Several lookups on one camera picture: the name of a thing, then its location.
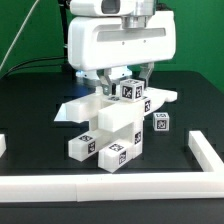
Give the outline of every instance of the black table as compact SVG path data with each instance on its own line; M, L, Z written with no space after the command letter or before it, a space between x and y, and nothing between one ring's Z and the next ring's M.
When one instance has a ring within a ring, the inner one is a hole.
M169 132L144 121L143 153L116 173L201 171L187 141L201 130L224 157L224 95L195 72L154 72L150 86L175 90L178 100L159 111L171 118ZM7 151L0 175L103 174L97 155L80 163L68 157L68 140L88 123L54 122L62 103L94 92L62 74L17 74L0 81L0 134ZM0 204L1 223L221 223L223 199Z

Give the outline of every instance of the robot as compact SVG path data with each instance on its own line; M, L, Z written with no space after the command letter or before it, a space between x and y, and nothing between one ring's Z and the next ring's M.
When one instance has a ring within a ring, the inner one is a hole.
M148 87L154 62L171 59L176 42L173 12L155 6L155 0L71 1L77 17L69 27L69 63L79 76L101 82L94 94L63 104L55 118L89 121L89 131L69 141L71 158L99 152L98 166L116 171L142 153L144 116L177 99L176 92ZM135 64L138 80L124 79Z

